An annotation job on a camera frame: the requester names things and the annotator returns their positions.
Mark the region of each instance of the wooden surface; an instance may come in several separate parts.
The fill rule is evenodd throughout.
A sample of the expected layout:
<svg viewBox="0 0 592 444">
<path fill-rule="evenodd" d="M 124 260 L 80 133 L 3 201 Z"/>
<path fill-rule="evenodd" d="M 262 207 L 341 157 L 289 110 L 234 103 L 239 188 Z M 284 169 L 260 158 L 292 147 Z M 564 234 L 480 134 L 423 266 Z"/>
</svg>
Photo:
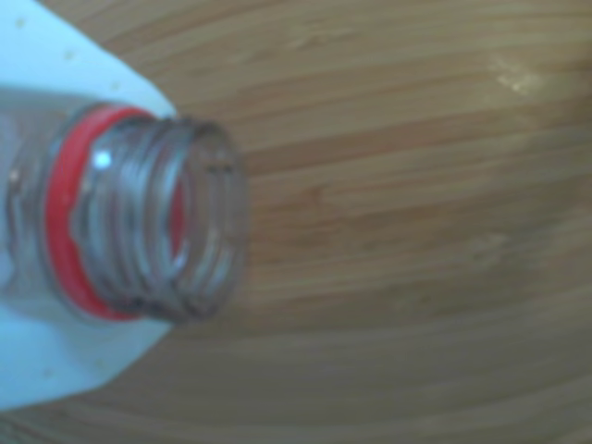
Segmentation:
<svg viewBox="0 0 592 444">
<path fill-rule="evenodd" d="M 228 124 L 252 263 L 0 443 L 592 443 L 589 0 L 45 3 Z"/>
</svg>

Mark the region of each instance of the clear plastic bottle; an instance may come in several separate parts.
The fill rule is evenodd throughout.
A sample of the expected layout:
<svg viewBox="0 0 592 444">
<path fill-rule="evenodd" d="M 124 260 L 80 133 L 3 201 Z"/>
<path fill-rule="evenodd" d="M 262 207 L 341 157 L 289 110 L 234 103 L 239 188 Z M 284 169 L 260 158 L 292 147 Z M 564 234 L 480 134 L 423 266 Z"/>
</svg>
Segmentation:
<svg viewBox="0 0 592 444">
<path fill-rule="evenodd" d="M 241 276 L 246 181 L 212 122 L 0 88 L 0 204 L 0 351 L 14 364 L 0 369 L 0 410 L 100 385 L 131 362 L 109 353 L 139 356 L 161 334 L 139 332 L 212 315 Z M 46 345 L 44 388 L 13 380 L 37 392 L 9 399 L 6 379 L 31 370 L 17 348 L 48 334 L 63 359 Z M 78 385 L 59 382 L 69 365 L 84 367 Z"/>
</svg>

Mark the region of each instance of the wood grain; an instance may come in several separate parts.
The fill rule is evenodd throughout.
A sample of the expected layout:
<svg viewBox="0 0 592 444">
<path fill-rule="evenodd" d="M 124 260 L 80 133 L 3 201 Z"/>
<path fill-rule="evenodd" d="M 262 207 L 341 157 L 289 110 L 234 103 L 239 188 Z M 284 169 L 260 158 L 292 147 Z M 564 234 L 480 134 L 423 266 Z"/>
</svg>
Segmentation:
<svg viewBox="0 0 592 444">
<path fill-rule="evenodd" d="M 592 443 L 589 0 L 46 3 L 234 132 L 251 272 L 1 443 Z"/>
</svg>

